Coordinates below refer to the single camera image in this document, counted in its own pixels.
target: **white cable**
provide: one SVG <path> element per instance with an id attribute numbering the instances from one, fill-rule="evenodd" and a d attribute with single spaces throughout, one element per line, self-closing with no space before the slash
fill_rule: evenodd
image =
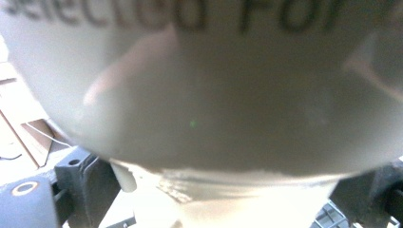
<path id="1" fill-rule="evenodd" d="M 35 128 L 33 125 L 31 125 L 31 124 L 29 124 L 29 123 L 26 123 L 26 125 L 29 126 L 30 128 L 32 128 L 33 130 L 35 130 L 36 132 L 38 132 L 39 134 L 41 134 L 41 135 L 47 137 L 48 139 L 50 139 L 50 140 L 52 140 L 52 141 L 55 141 L 56 143 L 59 143 L 59 144 L 62 144 L 62 145 L 65 145 L 65 146 L 68 146 L 68 147 L 71 148 L 71 145 L 69 145 L 69 144 L 67 144 L 67 143 L 65 143 L 65 142 L 60 142 L 60 141 L 55 140 L 55 139 L 52 138 L 51 136 L 49 136 L 49 135 L 45 134 L 44 132 L 42 132 L 42 131 L 38 130 L 37 128 Z"/>

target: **black lettering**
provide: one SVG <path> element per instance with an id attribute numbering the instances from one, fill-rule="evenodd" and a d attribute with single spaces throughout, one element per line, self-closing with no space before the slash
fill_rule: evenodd
<path id="1" fill-rule="evenodd" d="M 20 11 L 20 6 L 17 0 L 6 0 L 9 2 L 7 5 L 1 4 L 0 7 L 7 13 L 15 15 Z"/>
<path id="2" fill-rule="evenodd" d="M 91 12 L 91 9 L 89 7 L 88 0 L 81 0 L 82 7 L 83 7 L 83 13 L 85 18 L 91 23 L 92 25 L 96 27 L 100 26 L 105 26 L 106 25 L 106 20 L 105 19 L 97 19 L 94 17 L 94 15 Z"/>
<path id="3" fill-rule="evenodd" d="M 206 11 L 207 11 L 207 6 L 205 4 L 204 0 L 193 0 L 194 3 L 197 4 L 197 9 L 198 9 L 198 19 L 195 20 L 194 22 L 188 22 L 185 21 L 183 18 L 182 14 L 182 7 L 183 3 L 186 2 L 186 0 L 177 0 L 175 2 L 175 19 L 176 23 L 178 24 L 178 27 L 181 29 L 186 29 L 186 30 L 201 30 L 205 29 L 205 24 L 206 24 Z"/>
<path id="4" fill-rule="evenodd" d="M 21 10 L 29 19 L 39 20 L 39 14 L 32 10 L 29 10 L 29 6 L 32 5 L 32 3 L 33 0 L 20 0 Z"/>
<path id="5" fill-rule="evenodd" d="M 271 5 L 266 1 L 244 0 L 242 5 L 242 16 L 240 18 L 240 33 L 245 33 L 249 29 L 252 10 L 267 10 Z"/>
<path id="6" fill-rule="evenodd" d="M 67 10 L 72 10 L 75 7 L 73 0 L 53 0 L 56 15 L 66 24 L 77 25 L 78 18 L 67 15 Z"/>
<path id="7" fill-rule="evenodd" d="M 112 4 L 116 25 L 123 28 L 129 27 L 129 23 L 124 19 L 124 15 L 122 14 L 121 7 L 119 6 L 119 1 L 110 0 L 110 3 Z"/>
<path id="8" fill-rule="evenodd" d="M 301 3 L 301 0 L 287 0 L 281 6 L 280 11 L 280 25 L 291 32 L 303 32 L 308 29 L 317 18 L 317 11 L 319 10 L 320 0 L 305 0 L 309 3 L 309 11 L 306 14 L 304 20 L 299 23 L 295 23 L 291 20 L 291 16 L 294 10 L 295 3 Z"/>
<path id="9" fill-rule="evenodd" d="M 336 19 L 340 13 L 340 9 L 345 3 L 345 0 L 334 0 L 329 7 L 329 11 L 327 13 L 326 24 L 323 27 L 324 31 L 332 30 L 336 25 Z"/>
<path id="10" fill-rule="evenodd" d="M 138 0 L 135 5 L 139 22 L 148 29 L 163 29 L 167 24 L 167 5 L 164 0 Z M 146 17 L 145 12 L 152 14 Z"/>
<path id="11" fill-rule="evenodd" d="M 53 17 L 50 13 L 50 8 L 48 6 L 47 0 L 40 0 L 39 3 L 41 4 L 42 12 L 45 14 L 45 17 L 50 21 L 53 20 Z"/>

